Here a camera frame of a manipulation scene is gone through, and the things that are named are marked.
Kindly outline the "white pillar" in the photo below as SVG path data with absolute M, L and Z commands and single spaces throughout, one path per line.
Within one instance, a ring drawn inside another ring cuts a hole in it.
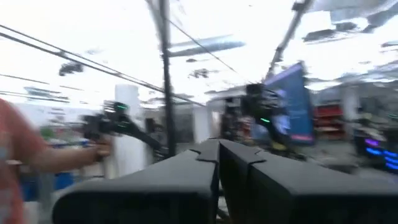
M 140 106 L 139 89 L 135 85 L 118 84 L 115 86 L 115 100 L 128 105 L 127 114 L 144 129 L 144 111 Z M 104 160 L 105 176 L 114 179 L 142 170 L 147 165 L 146 145 L 129 136 L 111 136 L 113 151 Z

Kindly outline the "person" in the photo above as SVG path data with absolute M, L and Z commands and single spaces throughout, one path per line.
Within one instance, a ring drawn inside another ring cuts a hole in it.
M 0 98 L 0 224 L 24 224 L 18 175 L 8 161 L 21 161 L 37 171 L 57 173 L 89 166 L 112 150 L 109 137 L 83 149 L 54 149 L 11 103 Z

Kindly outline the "red storage rack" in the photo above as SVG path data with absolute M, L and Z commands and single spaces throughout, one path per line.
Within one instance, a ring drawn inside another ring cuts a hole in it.
M 318 139 L 339 141 L 346 136 L 343 110 L 339 104 L 316 106 L 313 121 Z

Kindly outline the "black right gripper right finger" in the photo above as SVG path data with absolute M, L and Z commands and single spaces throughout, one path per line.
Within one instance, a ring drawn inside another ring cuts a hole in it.
M 398 224 L 398 185 L 220 141 L 232 224 Z

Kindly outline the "computer monitor with blue screen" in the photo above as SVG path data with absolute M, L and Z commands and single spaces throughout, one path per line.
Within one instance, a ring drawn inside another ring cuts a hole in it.
M 309 146 L 315 140 L 310 94 L 305 88 L 304 75 L 304 64 L 299 62 L 263 84 L 280 96 L 282 112 L 272 116 L 276 129 L 294 144 Z

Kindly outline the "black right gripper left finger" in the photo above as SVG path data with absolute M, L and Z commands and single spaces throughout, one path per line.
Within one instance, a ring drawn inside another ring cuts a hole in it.
M 135 173 L 76 184 L 56 201 L 53 224 L 215 224 L 219 145 L 209 139 Z

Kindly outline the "backlit black keyboard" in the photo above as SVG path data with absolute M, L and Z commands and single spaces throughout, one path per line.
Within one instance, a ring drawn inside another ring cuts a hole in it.
M 388 149 L 386 141 L 365 138 L 365 155 L 378 169 L 398 174 L 398 151 Z

